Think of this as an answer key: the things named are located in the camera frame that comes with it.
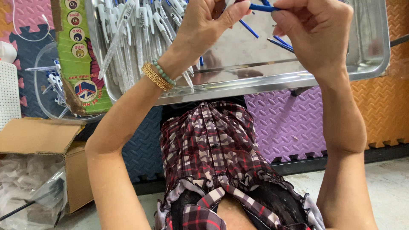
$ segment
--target concrete floor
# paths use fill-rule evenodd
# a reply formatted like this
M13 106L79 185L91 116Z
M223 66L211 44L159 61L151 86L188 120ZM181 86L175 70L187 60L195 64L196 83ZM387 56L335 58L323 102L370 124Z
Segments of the concrete floor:
M409 229L407 225L409 158L367 164L365 170L378 228L380 230ZM316 200L323 176L324 171L318 171L290 175L285 178L293 183L297 192L301 194L308 192ZM157 199L163 199L163 193L139 196L151 226L154 225L153 213L156 210ZM101 229L95 204L92 202L73 215L65 216L57 229Z

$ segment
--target cardboard flap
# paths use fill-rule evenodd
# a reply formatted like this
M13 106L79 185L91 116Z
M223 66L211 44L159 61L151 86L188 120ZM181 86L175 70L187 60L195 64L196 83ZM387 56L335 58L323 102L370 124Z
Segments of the cardboard flap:
M13 119L0 132L0 153L65 154L80 129L53 120Z

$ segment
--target purple foam mat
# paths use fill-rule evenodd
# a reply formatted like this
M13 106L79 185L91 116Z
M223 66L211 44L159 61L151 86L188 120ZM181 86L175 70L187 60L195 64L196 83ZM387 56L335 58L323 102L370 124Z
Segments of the purple foam mat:
M271 163L323 156L322 99L318 86L300 96L290 90L245 96L260 152Z

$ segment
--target clear plastic bag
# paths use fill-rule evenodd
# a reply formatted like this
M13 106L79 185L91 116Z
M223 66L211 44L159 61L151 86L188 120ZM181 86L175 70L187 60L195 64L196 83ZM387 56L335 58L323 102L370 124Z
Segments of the clear plastic bag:
M0 228L43 230L63 217L67 188L62 156L8 155L0 160L0 216L32 200L0 221Z

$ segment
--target white plastic basket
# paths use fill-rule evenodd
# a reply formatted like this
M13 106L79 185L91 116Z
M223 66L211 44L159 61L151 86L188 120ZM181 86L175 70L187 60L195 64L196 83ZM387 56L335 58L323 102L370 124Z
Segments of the white plastic basket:
M0 131L13 118L21 118L17 68L0 61Z

